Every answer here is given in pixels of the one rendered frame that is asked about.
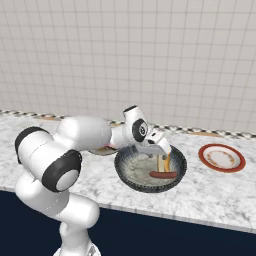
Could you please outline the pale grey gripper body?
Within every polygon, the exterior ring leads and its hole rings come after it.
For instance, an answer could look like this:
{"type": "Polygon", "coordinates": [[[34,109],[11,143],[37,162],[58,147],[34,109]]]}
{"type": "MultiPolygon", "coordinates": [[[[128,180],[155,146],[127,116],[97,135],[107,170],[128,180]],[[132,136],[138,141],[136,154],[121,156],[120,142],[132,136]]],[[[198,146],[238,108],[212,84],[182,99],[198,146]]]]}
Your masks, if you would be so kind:
{"type": "Polygon", "coordinates": [[[171,146],[165,137],[159,140],[147,139],[145,142],[137,146],[139,153],[147,155],[168,156],[172,151],[171,146]]]}

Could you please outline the orange hot dog bun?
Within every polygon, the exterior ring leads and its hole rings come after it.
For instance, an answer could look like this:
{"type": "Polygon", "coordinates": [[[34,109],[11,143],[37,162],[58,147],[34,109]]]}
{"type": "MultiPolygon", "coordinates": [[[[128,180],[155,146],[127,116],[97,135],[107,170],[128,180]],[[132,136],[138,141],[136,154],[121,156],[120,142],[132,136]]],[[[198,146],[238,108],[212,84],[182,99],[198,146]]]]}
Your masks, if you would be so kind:
{"type": "Polygon", "coordinates": [[[158,155],[157,156],[157,169],[159,172],[169,172],[170,171],[170,156],[158,155]]]}

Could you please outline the red-brown sausage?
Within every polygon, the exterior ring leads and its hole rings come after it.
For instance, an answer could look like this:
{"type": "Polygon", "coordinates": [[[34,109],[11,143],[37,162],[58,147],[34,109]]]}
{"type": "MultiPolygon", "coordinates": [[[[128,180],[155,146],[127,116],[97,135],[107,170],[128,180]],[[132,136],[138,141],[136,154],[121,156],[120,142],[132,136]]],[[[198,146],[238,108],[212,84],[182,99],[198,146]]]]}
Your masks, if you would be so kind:
{"type": "Polygon", "coordinates": [[[156,172],[151,171],[149,175],[157,179],[173,179],[177,177],[177,172],[156,172]]]}

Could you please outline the dark ribbed bowl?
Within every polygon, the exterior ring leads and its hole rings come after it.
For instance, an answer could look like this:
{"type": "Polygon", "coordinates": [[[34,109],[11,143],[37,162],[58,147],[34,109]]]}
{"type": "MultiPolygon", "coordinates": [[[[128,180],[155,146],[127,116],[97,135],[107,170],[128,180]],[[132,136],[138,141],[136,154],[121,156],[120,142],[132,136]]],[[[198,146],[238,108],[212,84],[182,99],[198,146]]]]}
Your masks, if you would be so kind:
{"type": "Polygon", "coordinates": [[[148,157],[139,153],[135,146],[129,146],[117,153],[114,165],[120,179],[130,188],[144,193],[161,193],[180,183],[186,174],[187,161],[184,155],[172,146],[168,165],[170,171],[176,172],[177,176],[155,178],[150,172],[157,170],[157,158],[156,154],[148,157]]]}

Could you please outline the red-rimmed white plate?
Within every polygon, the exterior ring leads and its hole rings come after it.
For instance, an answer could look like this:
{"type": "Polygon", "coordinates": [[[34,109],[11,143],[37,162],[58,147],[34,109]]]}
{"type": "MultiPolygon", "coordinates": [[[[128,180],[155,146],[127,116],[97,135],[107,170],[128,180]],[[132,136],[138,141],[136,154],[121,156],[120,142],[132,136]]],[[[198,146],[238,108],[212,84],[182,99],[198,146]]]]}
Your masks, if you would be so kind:
{"type": "Polygon", "coordinates": [[[198,157],[210,169],[223,173],[239,172],[246,165],[238,150],[224,144],[206,144],[199,149],[198,157]]]}
{"type": "Polygon", "coordinates": [[[99,156],[112,155],[112,154],[115,154],[116,152],[117,152],[117,149],[110,147],[110,146],[104,146],[102,148],[90,150],[91,154],[99,155],[99,156]]]}

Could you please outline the dark blue counter cabinet front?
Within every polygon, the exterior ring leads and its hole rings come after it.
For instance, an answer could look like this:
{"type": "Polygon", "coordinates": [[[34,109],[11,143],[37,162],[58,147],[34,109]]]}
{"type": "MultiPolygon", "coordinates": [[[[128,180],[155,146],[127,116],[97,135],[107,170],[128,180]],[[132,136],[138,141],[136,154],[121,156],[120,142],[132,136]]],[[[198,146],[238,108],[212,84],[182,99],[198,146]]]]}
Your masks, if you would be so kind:
{"type": "MultiPolygon", "coordinates": [[[[256,256],[256,235],[102,209],[89,230],[102,256],[256,256]]],[[[59,223],[0,192],[0,256],[52,256],[59,223]]]]}

